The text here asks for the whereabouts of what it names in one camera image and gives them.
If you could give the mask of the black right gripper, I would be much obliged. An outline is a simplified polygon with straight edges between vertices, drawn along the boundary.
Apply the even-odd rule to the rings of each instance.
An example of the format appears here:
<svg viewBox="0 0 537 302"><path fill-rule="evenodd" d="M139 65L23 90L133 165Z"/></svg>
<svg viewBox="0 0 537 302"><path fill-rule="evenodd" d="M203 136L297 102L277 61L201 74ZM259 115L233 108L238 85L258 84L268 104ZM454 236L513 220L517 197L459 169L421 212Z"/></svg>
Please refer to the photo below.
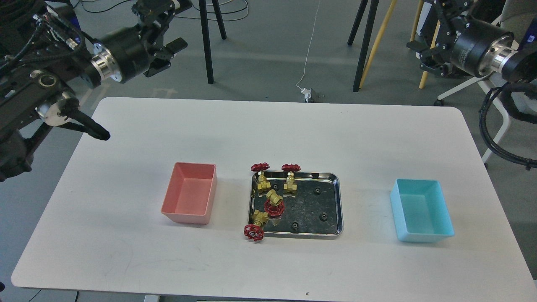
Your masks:
<svg viewBox="0 0 537 302"><path fill-rule="evenodd" d="M514 34L473 18L468 10L472 0L432 0L438 18L438 33L432 45L418 41L407 47L418 54L420 67L437 76L447 76L458 68L474 77L497 72L516 78L518 50L512 47Z"/></svg>

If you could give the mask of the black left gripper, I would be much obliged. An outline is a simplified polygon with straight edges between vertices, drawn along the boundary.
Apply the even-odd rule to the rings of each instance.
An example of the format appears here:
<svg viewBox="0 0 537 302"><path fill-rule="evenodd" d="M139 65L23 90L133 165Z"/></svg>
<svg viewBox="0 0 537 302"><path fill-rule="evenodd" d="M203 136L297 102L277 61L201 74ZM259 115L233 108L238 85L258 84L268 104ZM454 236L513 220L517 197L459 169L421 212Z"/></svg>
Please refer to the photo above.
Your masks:
<svg viewBox="0 0 537 302"><path fill-rule="evenodd" d="M90 83L107 78L125 83L140 74L152 77L168 69L171 59L188 43L178 37L168 44L164 34L179 13L192 7L190 0L137 0L132 11L138 17L133 27L110 32L94 42L90 61Z"/></svg>

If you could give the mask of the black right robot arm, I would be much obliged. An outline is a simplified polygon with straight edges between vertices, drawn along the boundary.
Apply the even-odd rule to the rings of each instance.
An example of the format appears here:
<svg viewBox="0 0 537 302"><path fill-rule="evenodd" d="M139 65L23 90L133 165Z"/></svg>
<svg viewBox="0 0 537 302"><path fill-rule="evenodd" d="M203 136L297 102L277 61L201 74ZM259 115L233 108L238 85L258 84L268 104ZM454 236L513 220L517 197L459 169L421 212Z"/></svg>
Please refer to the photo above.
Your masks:
<svg viewBox="0 0 537 302"><path fill-rule="evenodd" d="M412 40L407 47L420 59L420 68L430 74L446 77L457 68L478 80L498 74L504 83L486 89L479 110L478 126L481 137L490 153L530 170L536 160L518 156L503 149L498 142L501 135L492 137L487 128L487 115L491 105L499 101L510 118L536 123L535 113L524 111L514 101L514 92L536 99L536 46L526 44L522 49L513 46L514 34L499 26L476 19L470 13L475 0L431 0L438 33L430 43Z"/></svg>

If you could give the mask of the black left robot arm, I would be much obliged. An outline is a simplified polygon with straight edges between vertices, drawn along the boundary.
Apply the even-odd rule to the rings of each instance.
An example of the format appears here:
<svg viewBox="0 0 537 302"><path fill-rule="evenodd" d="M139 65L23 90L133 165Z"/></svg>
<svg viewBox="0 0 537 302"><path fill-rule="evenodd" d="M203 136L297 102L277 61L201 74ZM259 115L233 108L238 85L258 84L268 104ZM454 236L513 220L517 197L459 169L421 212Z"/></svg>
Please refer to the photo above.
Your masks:
<svg viewBox="0 0 537 302"><path fill-rule="evenodd" d="M107 79L125 83L151 77L187 47L182 38L164 43L173 18L190 0L136 0L136 25L92 38L72 12L44 0L1 2L1 180L30 172L34 152L52 128L109 140L110 133L80 109L68 82L90 88Z"/></svg>

